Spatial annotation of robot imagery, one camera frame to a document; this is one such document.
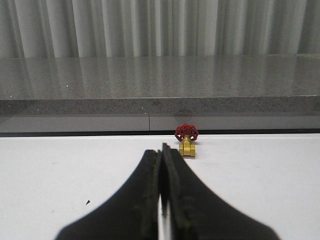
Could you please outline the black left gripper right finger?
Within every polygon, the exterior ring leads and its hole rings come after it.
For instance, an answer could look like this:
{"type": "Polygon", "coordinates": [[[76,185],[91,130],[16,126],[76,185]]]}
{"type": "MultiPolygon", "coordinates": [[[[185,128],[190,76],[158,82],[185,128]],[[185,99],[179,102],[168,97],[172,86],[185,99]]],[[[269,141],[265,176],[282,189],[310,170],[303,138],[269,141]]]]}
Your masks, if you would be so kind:
{"type": "Polygon", "coordinates": [[[175,240],[277,240],[267,225],[212,192],[176,149],[162,145],[161,200],[175,240]]]}

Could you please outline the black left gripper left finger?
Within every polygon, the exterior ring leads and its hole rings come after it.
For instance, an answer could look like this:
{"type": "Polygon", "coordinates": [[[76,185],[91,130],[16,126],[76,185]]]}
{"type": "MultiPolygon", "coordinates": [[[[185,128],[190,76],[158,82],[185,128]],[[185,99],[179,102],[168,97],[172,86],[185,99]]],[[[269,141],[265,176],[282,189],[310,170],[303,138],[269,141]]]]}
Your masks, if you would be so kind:
{"type": "Polygon", "coordinates": [[[161,152],[146,150],[118,191],[97,209],[64,227],[58,240],[158,239],[161,152]]]}

